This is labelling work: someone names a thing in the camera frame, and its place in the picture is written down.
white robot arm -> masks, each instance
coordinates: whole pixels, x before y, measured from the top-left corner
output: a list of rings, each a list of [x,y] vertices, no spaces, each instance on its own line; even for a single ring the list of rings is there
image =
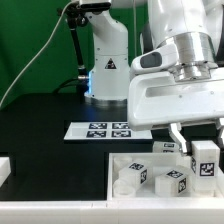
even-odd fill
[[[213,29],[221,26],[223,13],[215,16],[213,11],[217,13],[216,9],[222,6],[213,5],[205,11],[211,1],[204,3],[205,6],[202,0],[149,0],[154,51],[137,57],[131,66],[134,79],[128,98],[130,126],[135,130],[168,127],[183,154],[188,149],[179,133],[181,125],[215,122],[223,132],[224,70],[216,63],[220,28],[208,29],[212,18],[217,24]]]
[[[146,0],[136,1],[136,6],[144,3]],[[89,72],[85,100],[106,107],[126,105],[130,84],[128,31],[107,9],[133,7],[133,0],[79,0],[78,6],[87,11],[85,16],[91,23],[94,39],[95,64]]]

white block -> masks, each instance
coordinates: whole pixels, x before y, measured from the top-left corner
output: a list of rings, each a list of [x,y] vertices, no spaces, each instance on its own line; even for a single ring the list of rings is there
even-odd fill
[[[179,145],[174,142],[154,142],[152,150],[154,153],[179,152]]]
[[[122,168],[124,168],[127,164],[132,162],[131,156],[116,156],[114,157],[114,172],[118,173]]]
[[[193,141],[192,154],[202,162],[219,162],[220,148],[213,141]]]
[[[189,191],[189,171],[176,166],[155,178],[155,193],[161,197],[177,197]]]
[[[119,171],[119,178],[126,180],[136,190],[152,178],[153,168],[145,160],[135,160]]]
[[[219,156],[220,149],[213,141],[192,142],[192,187],[196,193],[214,195]]]

blue light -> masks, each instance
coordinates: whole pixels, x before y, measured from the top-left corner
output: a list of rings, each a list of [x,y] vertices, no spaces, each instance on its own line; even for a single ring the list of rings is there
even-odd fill
[[[88,94],[91,95],[91,93],[92,93],[92,71],[89,72],[89,83],[88,83],[88,86],[89,86]]]

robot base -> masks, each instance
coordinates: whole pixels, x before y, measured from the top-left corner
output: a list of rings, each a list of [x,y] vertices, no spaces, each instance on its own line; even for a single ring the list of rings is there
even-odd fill
[[[121,100],[104,100],[104,99],[96,99],[91,95],[85,94],[85,102],[87,104],[91,104],[97,107],[111,108],[111,107],[126,107],[127,99]]]

cable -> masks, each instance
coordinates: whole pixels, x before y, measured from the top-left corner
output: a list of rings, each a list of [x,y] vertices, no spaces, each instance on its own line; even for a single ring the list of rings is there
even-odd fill
[[[67,84],[70,83],[70,82],[74,82],[74,81],[78,81],[78,80],[79,80],[78,78],[68,79],[68,80],[66,80],[65,82],[63,82],[62,84],[60,84],[60,85],[58,86],[58,88],[63,87],[63,86],[67,85]]]
[[[60,22],[61,22],[61,20],[62,20],[62,18],[63,18],[63,15],[64,15],[64,13],[65,13],[65,11],[66,11],[66,9],[67,9],[67,7],[69,6],[69,5],[71,5],[71,4],[73,4],[73,2],[70,2],[70,3],[68,3],[65,7],[64,7],[64,9],[63,9],[63,11],[62,11],[62,13],[61,13],[61,17],[59,18],[59,20],[58,20],[58,22],[56,23],[56,25],[55,25],[55,28],[53,29],[53,31],[52,31],[52,33],[51,33],[51,35],[50,35],[50,37],[49,37],[49,39],[48,39],[48,41],[46,42],[46,44],[40,49],[40,51],[33,57],[33,59],[23,68],[23,70],[17,75],[17,77],[15,78],[15,80],[12,82],[12,84],[9,86],[9,88],[7,89],[7,91],[5,92],[5,94],[4,94],[4,96],[2,97],[2,100],[1,100],[1,102],[0,102],[0,110],[1,110],[1,107],[2,107],[2,105],[3,105],[3,103],[4,103],[4,101],[5,101],[5,99],[6,99],[6,97],[7,97],[7,95],[9,94],[9,92],[11,91],[11,89],[13,88],[13,86],[16,84],[16,82],[19,80],[19,78],[24,74],[24,72],[29,68],[29,66],[40,56],[40,54],[46,49],[46,47],[49,45],[49,43],[51,42],[51,40],[52,40],[52,38],[53,38],[53,36],[54,36],[54,34],[55,34],[55,32],[56,32],[56,30],[57,30],[57,28],[58,28],[58,26],[59,26],[59,24],[60,24]]]
[[[64,85],[64,86],[60,86],[53,91],[53,94],[57,94],[61,89],[67,88],[67,87],[70,87],[70,86],[77,87],[77,84],[67,84],[67,85]]]

